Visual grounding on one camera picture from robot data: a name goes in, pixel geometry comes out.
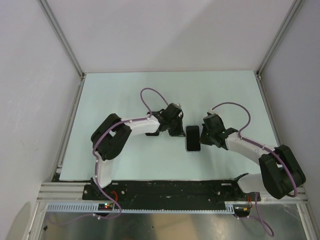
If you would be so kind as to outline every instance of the purple cable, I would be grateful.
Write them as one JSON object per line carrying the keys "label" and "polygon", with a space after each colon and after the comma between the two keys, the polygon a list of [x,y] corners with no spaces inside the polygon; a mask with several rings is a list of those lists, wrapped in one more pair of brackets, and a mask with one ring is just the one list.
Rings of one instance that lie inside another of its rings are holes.
{"label": "purple cable", "polygon": [[258,193],[255,194],[255,198],[254,198],[254,202],[255,202],[255,208],[256,208],[256,212],[258,213],[258,216],[259,217],[256,217],[256,216],[243,216],[243,217],[238,217],[236,214],[234,214],[237,219],[255,219],[255,220],[258,220],[261,222],[262,226],[263,226],[263,229],[264,231],[271,237],[273,238],[275,236],[275,233],[273,231],[273,229],[271,228],[271,226],[265,221],[262,219],[261,215],[260,215],[260,211],[259,211],[259,208],[258,208]]}
{"label": "purple cable", "polygon": [[146,106],[146,108],[149,110],[149,113],[151,113],[151,109],[150,109],[150,107],[146,104],[144,98],[142,97],[142,93],[143,93],[145,90],[154,91],[155,93],[157,93],[157,94],[162,98],[162,100],[165,102],[165,104],[166,104],[167,106],[169,105],[169,103],[165,100],[164,96],[162,96],[160,92],[158,92],[157,90],[155,90],[155,89],[153,89],[153,88],[151,88],[151,87],[145,87],[144,89],[142,89],[142,90],[140,91],[140,98],[141,98],[141,101],[143,102],[143,104],[144,104],[144,105]]}
{"label": "purple cable", "polygon": [[[231,104],[231,105],[236,105],[240,108],[242,108],[243,110],[246,111],[246,113],[248,114],[248,122],[246,123],[246,125],[244,125],[242,128],[240,128],[239,132],[238,132],[238,137],[241,139],[241,140],[244,140],[246,141],[247,143],[250,143],[250,144],[253,144],[263,150],[266,150],[267,152],[269,152],[270,154],[272,154],[278,161],[279,163],[282,165],[283,169],[285,170],[286,174],[288,175],[291,183],[292,183],[292,186],[293,186],[293,195],[289,195],[289,197],[296,197],[298,195],[298,189],[297,189],[297,185],[295,183],[295,180],[294,178],[292,177],[289,169],[287,168],[287,166],[285,165],[285,163],[282,161],[282,159],[277,155],[275,154],[271,149],[269,149],[268,147],[265,147],[263,146],[262,144],[256,142],[256,141],[253,141],[251,139],[248,139],[246,137],[242,137],[241,136],[241,132],[246,128],[248,127],[248,125],[250,124],[251,122],[251,115],[250,115],[250,112],[248,111],[248,109],[246,109],[244,106],[242,106],[241,104],[239,103],[236,103],[236,102],[231,102],[231,101],[227,101],[227,102],[222,102],[218,105],[216,105],[215,107],[211,108],[211,110],[214,110],[216,109],[217,107],[220,107],[221,105],[225,105],[225,104]],[[251,219],[256,219],[256,220],[259,220],[265,230],[265,232],[270,236],[270,237],[274,237],[275,234],[274,234],[274,231],[272,230],[272,228],[270,227],[269,224],[267,224],[263,218],[261,217],[261,214],[260,214],[260,211],[259,211],[259,208],[258,208],[258,193],[255,194],[255,208],[256,208],[256,212],[258,213],[258,217],[256,216],[249,216],[249,218]]]}
{"label": "purple cable", "polygon": [[248,114],[248,117],[249,117],[248,122],[246,123],[246,125],[244,125],[242,128],[240,128],[240,130],[238,131],[238,136],[239,136],[239,138],[241,138],[241,132],[242,132],[246,127],[248,127],[249,124],[250,124],[250,122],[251,122],[250,112],[248,111],[248,109],[246,109],[246,108],[245,108],[244,106],[242,106],[241,104],[236,103],[236,102],[232,102],[232,101],[226,101],[226,102],[220,103],[220,104],[218,104],[217,106],[211,108],[211,110],[214,110],[214,109],[216,109],[217,107],[220,107],[221,105],[225,105],[225,104],[236,105],[236,106],[242,108],[243,110],[245,110],[246,113]]}

